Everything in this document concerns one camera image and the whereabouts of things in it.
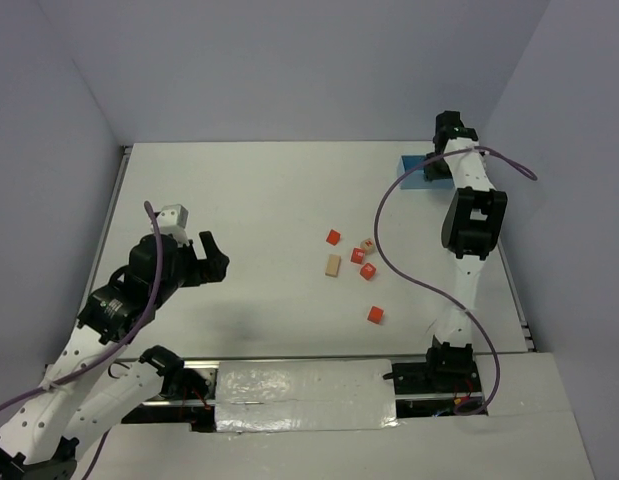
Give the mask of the blue plastic bin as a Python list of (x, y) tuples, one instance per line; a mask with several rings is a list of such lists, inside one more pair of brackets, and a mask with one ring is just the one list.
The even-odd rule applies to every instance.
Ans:
[[(425, 155), (402, 155), (397, 166), (397, 176), (402, 176), (407, 170), (426, 160)], [(427, 180), (425, 169), (419, 169), (401, 181), (402, 190), (451, 190), (454, 187), (451, 178)]]

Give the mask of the red R cube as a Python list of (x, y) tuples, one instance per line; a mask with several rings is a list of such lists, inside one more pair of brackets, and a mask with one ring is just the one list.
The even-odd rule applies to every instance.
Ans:
[(372, 263), (365, 263), (359, 270), (360, 276), (367, 281), (370, 281), (376, 273), (377, 269)]

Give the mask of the plain red cube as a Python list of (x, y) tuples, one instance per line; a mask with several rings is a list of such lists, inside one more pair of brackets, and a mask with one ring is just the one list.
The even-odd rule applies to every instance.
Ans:
[(372, 306), (368, 312), (367, 320), (373, 324), (380, 325), (383, 322), (384, 310), (378, 306)]

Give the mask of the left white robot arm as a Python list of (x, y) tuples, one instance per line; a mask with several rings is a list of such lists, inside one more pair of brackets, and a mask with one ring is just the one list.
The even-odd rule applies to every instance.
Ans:
[(93, 443), (146, 400), (206, 401), (210, 382), (156, 345), (100, 392), (93, 388), (180, 288), (219, 283), (228, 257), (211, 232), (199, 235), (205, 256), (191, 240), (146, 235), (108, 282), (94, 290), (58, 360), (41, 384), (17, 396), (18, 411), (0, 427), (0, 479), (69, 479)]

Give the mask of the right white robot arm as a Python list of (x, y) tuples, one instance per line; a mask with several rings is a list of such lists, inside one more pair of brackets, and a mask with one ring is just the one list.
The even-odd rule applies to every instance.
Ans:
[(442, 158), (425, 168), (425, 178), (448, 177), (454, 194), (441, 230), (441, 243), (455, 268), (450, 304), (435, 322), (426, 354), (425, 378), (438, 391), (471, 385), (474, 373), (471, 319), (485, 261), (497, 245), (507, 194), (489, 180), (478, 135), (458, 111), (436, 116), (434, 153)]

